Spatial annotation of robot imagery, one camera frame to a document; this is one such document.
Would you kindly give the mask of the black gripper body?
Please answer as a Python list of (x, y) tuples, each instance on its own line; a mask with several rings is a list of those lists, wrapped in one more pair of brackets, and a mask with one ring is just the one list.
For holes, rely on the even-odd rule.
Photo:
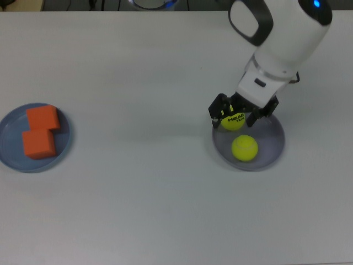
[(239, 113), (239, 112), (260, 112), (264, 113), (265, 108), (259, 107), (254, 103), (248, 101), (242, 97), (239, 93), (235, 93), (229, 98), (229, 112)]

